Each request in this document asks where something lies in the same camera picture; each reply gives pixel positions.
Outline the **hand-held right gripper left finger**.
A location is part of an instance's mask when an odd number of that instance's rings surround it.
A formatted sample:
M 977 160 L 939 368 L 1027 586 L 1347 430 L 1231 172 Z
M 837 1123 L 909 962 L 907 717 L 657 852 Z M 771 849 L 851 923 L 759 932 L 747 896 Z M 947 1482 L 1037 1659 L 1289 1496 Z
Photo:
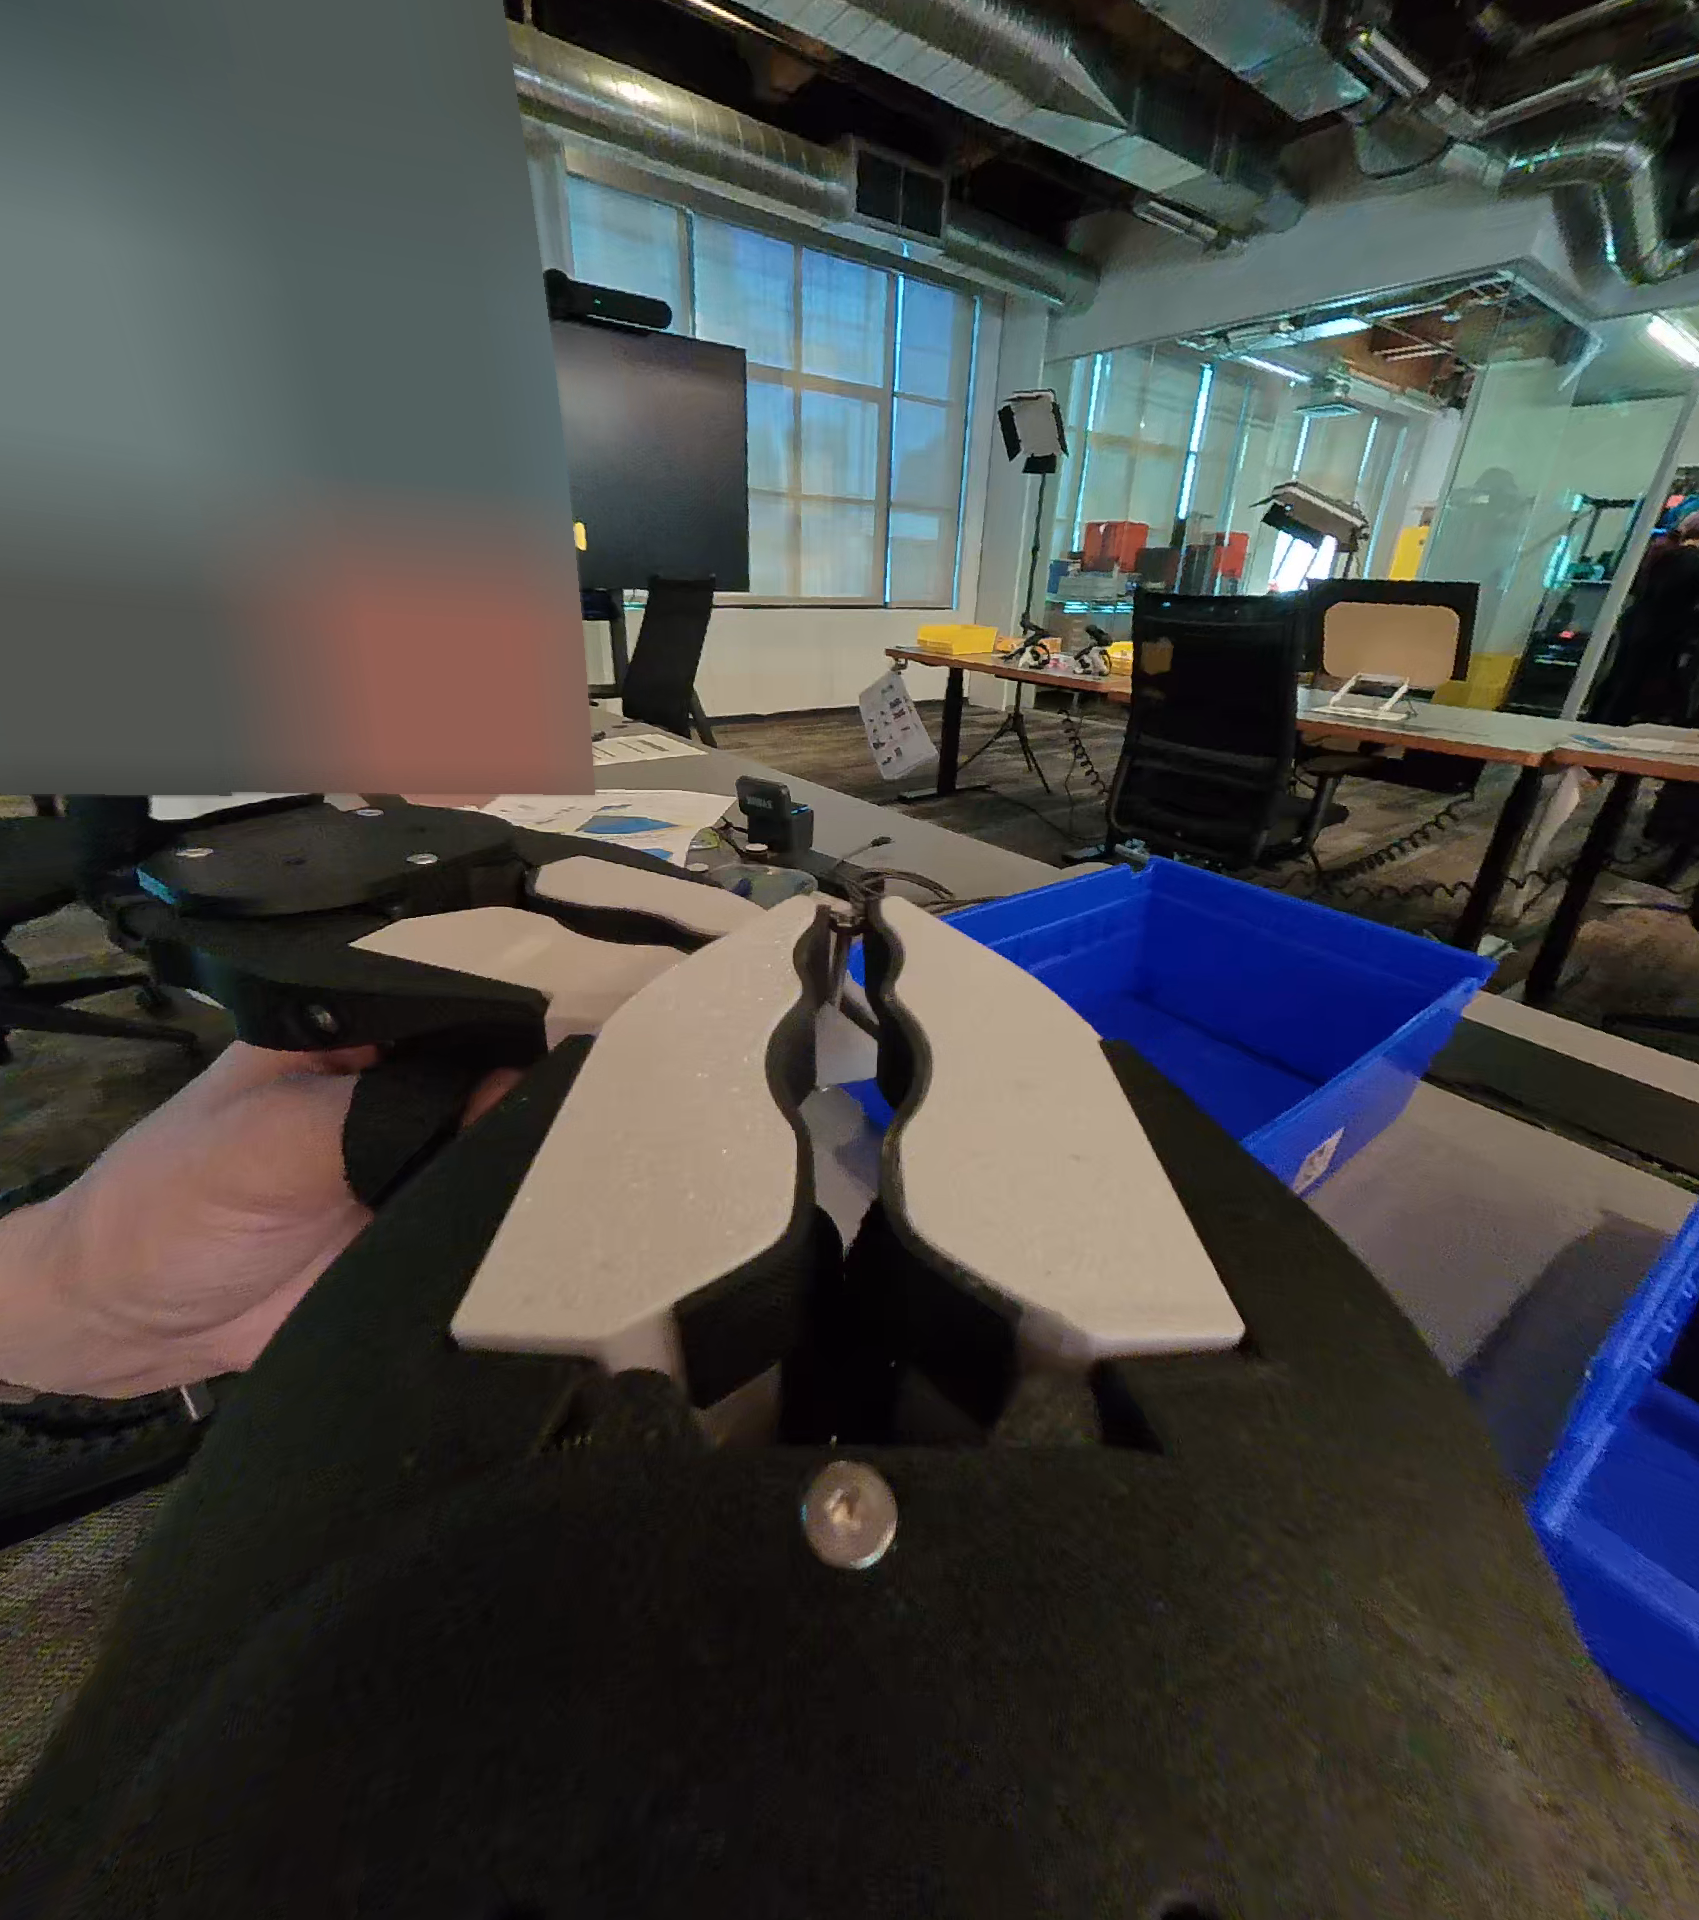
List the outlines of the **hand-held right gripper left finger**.
M 452 1316 L 464 1350 L 671 1378 L 787 1357 L 819 1220 L 801 1107 L 833 930 L 817 896 L 789 898 L 605 1019 Z

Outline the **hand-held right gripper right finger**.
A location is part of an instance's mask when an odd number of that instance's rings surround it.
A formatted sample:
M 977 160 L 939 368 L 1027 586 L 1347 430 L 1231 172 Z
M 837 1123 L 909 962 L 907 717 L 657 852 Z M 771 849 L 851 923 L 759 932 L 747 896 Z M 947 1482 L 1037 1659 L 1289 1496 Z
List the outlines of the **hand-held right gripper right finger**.
M 907 900 L 863 922 L 891 1107 L 879 1198 L 909 1253 L 1043 1362 L 1235 1350 L 1245 1321 L 1091 1023 Z

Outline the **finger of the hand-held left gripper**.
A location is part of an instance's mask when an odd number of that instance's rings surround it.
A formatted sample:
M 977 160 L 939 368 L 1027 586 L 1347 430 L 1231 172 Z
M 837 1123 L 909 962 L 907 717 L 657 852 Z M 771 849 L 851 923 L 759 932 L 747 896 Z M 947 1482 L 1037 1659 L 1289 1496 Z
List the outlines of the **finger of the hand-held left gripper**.
M 847 917 L 827 903 L 741 903 L 703 937 L 691 923 L 613 916 L 631 937 L 577 932 L 540 911 L 472 907 L 394 922 L 356 949 L 392 958 L 444 1000 L 454 981 L 544 1001 L 546 1045 L 595 1037 L 589 1082 L 649 1091 L 809 1091 L 813 1007 Z
M 763 907 L 699 876 L 568 855 L 526 874 L 526 910 L 613 946 L 705 948 L 755 923 Z

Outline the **blue labelled plastic bin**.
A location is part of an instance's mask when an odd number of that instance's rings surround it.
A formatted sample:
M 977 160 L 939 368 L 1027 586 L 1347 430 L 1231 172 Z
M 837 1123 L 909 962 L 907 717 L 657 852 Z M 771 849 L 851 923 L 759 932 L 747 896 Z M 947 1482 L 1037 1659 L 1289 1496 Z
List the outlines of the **blue labelled plastic bin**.
M 1471 948 L 1165 860 L 931 916 L 1033 974 L 1281 1184 L 1315 1185 L 1401 1113 L 1489 974 Z

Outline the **blue divided plastic bin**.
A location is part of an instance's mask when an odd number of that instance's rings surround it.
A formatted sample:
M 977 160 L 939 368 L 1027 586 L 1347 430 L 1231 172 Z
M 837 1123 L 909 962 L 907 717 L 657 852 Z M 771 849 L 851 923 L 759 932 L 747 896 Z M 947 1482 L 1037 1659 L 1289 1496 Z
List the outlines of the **blue divided plastic bin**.
M 1699 1404 L 1661 1367 L 1699 1294 L 1699 1198 L 1595 1350 L 1531 1519 L 1581 1640 L 1699 1746 Z

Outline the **person's left hand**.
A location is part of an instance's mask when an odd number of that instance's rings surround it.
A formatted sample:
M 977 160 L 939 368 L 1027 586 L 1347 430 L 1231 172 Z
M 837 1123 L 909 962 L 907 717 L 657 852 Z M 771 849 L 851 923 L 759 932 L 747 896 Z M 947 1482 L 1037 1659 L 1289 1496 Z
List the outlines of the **person's left hand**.
M 120 1399 L 246 1371 L 372 1220 L 342 1131 L 378 1061 L 234 1041 L 0 1218 L 0 1380 Z

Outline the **white blue printed sheets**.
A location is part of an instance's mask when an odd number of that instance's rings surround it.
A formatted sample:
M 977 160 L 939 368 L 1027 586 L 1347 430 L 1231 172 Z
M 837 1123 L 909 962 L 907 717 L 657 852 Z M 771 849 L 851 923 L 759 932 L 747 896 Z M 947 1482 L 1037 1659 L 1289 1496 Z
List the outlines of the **white blue printed sheets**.
M 621 844 L 683 864 L 695 833 L 709 831 L 735 802 L 733 780 L 695 786 L 609 786 L 607 776 L 679 765 L 705 776 L 707 752 L 689 738 L 655 731 L 607 731 L 593 742 L 595 789 L 583 793 L 504 793 L 478 810 L 512 826 Z

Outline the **small black device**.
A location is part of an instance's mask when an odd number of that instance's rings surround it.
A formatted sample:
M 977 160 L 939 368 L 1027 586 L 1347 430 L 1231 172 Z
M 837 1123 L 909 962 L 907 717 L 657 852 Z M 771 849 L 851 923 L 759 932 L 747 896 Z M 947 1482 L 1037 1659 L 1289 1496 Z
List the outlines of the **small black device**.
M 787 784 L 757 776 L 735 781 L 745 845 L 793 861 L 813 852 L 813 806 L 797 800 Z

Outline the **black monitor stand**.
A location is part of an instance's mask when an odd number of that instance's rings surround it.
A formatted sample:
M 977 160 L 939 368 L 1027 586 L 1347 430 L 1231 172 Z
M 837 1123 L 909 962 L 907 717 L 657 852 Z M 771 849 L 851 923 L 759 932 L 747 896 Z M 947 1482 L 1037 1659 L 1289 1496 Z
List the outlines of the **black monitor stand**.
M 585 621 L 611 630 L 609 683 L 593 683 L 595 700 L 621 702 L 621 716 L 715 748 L 717 735 L 695 692 L 695 676 L 707 642 L 715 581 L 651 577 L 633 645 L 625 635 L 623 594 L 617 587 L 585 587 L 579 595 Z

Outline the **white instruction sheet sign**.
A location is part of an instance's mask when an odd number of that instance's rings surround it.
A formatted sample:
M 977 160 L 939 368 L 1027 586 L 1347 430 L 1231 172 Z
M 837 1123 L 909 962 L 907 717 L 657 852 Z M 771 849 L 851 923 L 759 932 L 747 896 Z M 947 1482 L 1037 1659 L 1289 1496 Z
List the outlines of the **white instruction sheet sign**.
M 937 761 L 937 738 L 927 728 L 899 666 L 865 683 L 857 694 L 861 731 L 873 770 L 893 786 L 931 770 Z

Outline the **large black monitor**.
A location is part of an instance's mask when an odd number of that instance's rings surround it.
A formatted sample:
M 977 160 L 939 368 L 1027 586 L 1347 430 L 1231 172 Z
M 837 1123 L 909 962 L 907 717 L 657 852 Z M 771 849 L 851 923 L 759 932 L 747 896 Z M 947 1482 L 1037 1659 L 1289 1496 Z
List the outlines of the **large black monitor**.
M 552 326 L 585 591 L 651 579 L 747 594 L 747 359 L 653 330 Z

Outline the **wooden top desk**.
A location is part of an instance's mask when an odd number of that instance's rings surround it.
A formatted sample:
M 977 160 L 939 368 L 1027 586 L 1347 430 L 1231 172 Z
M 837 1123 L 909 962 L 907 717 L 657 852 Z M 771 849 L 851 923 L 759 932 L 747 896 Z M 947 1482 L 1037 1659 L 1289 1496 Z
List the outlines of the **wooden top desk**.
M 959 726 L 967 678 L 989 678 L 1017 685 L 1037 683 L 1059 692 L 1095 694 L 1121 705 L 1129 703 L 1131 670 L 1111 673 L 1105 680 L 1069 676 L 1057 666 L 1045 673 L 1021 673 L 1007 667 L 999 652 L 985 658 L 941 658 L 919 652 L 915 645 L 891 645 L 887 659 L 897 666 L 941 666 L 947 672 L 935 781 L 927 792 L 907 796 L 907 804 L 939 802 L 957 793 Z M 1397 723 L 1371 723 L 1341 716 L 1321 717 L 1317 714 L 1319 705 L 1321 700 L 1315 694 L 1299 690 L 1297 738 L 1317 743 L 1353 740 L 1359 745 L 1403 745 L 1413 752 L 1433 752 L 1435 756 L 1481 764 L 1507 764 L 1519 770 L 1519 780 L 1497 818 L 1489 849 L 1467 889 L 1465 905 L 1451 934 L 1451 940 L 1461 948 L 1477 948 L 1485 936 L 1493 905 L 1511 881 L 1515 845 L 1535 819 L 1545 776 L 1581 770 L 1611 778 L 1605 802 L 1563 881 L 1561 900 L 1523 981 L 1523 1001 L 1537 1009 L 1547 1007 L 1557 995 L 1595 883 L 1621 839 L 1641 784 L 1661 780 L 1665 784 L 1699 786 L 1699 731 L 1691 730 L 1665 738 L 1639 730 L 1607 730 L 1589 735 L 1571 722 L 1451 705 L 1435 705 L 1427 717 L 1413 716 Z

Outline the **black webcam bar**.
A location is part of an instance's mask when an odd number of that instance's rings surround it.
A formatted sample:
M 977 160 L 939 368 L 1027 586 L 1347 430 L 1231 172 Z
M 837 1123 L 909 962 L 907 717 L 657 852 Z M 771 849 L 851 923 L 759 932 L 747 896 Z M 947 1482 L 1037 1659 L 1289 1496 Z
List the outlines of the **black webcam bar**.
M 673 323 L 667 300 L 599 286 L 548 267 L 542 275 L 548 315 L 554 323 L 591 323 L 625 331 L 663 331 Z

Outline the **studio light on tripod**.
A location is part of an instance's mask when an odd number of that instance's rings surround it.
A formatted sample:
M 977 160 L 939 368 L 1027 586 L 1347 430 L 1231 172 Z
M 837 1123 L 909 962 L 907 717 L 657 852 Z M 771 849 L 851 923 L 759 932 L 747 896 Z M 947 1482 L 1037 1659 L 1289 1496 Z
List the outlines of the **studio light on tripod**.
M 1053 389 L 1031 389 L 1007 396 L 999 404 L 999 427 L 1005 456 L 1019 465 L 1031 479 L 1031 519 L 1027 537 L 1027 555 L 1021 567 L 1021 601 L 1015 613 L 1013 637 L 1007 649 L 1019 639 L 1025 624 L 1047 632 L 1035 616 L 1037 574 L 1045 561 L 1045 529 L 1049 511 L 1051 481 L 1065 462 L 1067 440 L 1061 406 Z

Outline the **black framed beige board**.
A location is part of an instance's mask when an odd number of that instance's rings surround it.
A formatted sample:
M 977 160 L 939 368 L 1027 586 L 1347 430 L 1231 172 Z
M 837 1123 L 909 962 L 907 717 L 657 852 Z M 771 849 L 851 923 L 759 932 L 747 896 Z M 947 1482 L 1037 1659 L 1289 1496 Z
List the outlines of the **black framed beige board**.
M 1303 594 L 1307 666 L 1317 687 L 1399 682 L 1431 695 L 1467 680 L 1481 586 L 1425 579 L 1323 579 Z

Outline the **studio light panel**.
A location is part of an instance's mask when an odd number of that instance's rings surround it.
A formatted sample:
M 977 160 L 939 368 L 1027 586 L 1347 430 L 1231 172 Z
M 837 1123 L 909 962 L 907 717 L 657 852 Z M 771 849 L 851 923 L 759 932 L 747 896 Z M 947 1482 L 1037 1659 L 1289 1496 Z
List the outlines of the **studio light panel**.
M 1253 510 L 1277 536 L 1269 594 L 1297 594 L 1315 581 L 1343 577 L 1371 533 L 1371 518 L 1355 501 L 1297 479 L 1277 484 Z

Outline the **black equipment rack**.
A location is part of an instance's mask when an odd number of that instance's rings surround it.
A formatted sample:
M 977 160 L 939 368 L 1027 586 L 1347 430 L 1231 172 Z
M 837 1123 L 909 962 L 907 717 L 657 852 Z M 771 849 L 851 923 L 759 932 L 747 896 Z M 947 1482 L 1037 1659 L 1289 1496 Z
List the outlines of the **black equipment rack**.
M 1677 519 L 1699 510 L 1699 465 L 1677 468 L 1677 485 L 1665 495 L 1651 545 L 1673 533 Z M 1623 552 L 1643 516 L 1641 495 L 1575 493 L 1571 518 L 1541 572 L 1529 635 L 1499 707 L 1523 716 L 1557 716 L 1581 670 L 1589 637 L 1623 572 Z M 1699 639 L 1689 648 L 1691 697 L 1699 697 Z

